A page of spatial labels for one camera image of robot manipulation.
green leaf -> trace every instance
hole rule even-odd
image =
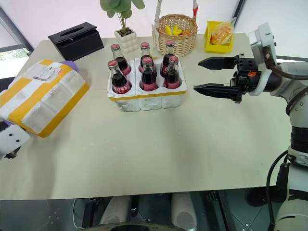
[[[113,10],[107,11],[107,16],[109,18],[112,18],[114,16],[115,12]]]
[[[116,7],[121,0],[100,0],[101,8],[104,11],[112,10],[114,7]]]
[[[121,12],[123,18],[130,18],[132,14],[131,10]]]
[[[120,4],[113,7],[112,10],[115,12],[124,12],[130,10],[131,0],[121,0]]]
[[[139,10],[145,7],[143,0],[131,0],[131,1]]]

white flower pot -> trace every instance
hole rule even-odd
[[[139,48],[139,45],[137,42],[137,34],[135,31],[123,37],[118,33],[118,31],[115,31],[115,37],[116,37],[117,42],[120,44],[121,51],[124,53],[129,53]]]

potted plant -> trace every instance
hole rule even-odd
[[[126,26],[126,19],[131,17],[131,2],[138,9],[143,9],[143,0],[100,0],[101,8],[107,12],[109,18],[117,15],[122,28],[115,31],[115,37],[124,53],[131,52],[139,48],[137,44],[137,34]]]

basket handle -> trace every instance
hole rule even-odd
[[[163,0],[158,0],[157,1],[157,7],[156,7],[156,13],[155,13],[155,28],[158,28],[158,20],[159,20],[159,15],[160,15],[160,9],[161,9],[161,5],[162,5],[162,1]],[[197,17],[197,11],[198,11],[198,4],[197,4],[197,0],[193,0],[193,5],[192,5],[192,10],[193,10],[193,20],[196,21],[196,17]]]

yellow plastic bin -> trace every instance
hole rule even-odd
[[[204,35],[204,37],[206,39],[205,45],[204,45],[206,52],[228,53],[228,52],[232,51],[233,42],[234,42],[234,35],[232,35],[231,42],[227,43],[225,45],[212,45],[212,44],[210,44],[212,30],[219,23],[222,23],[222,22],[218,22],[218,21],[208,21],[207,22],[207,28],[206,28],[205,35]]]

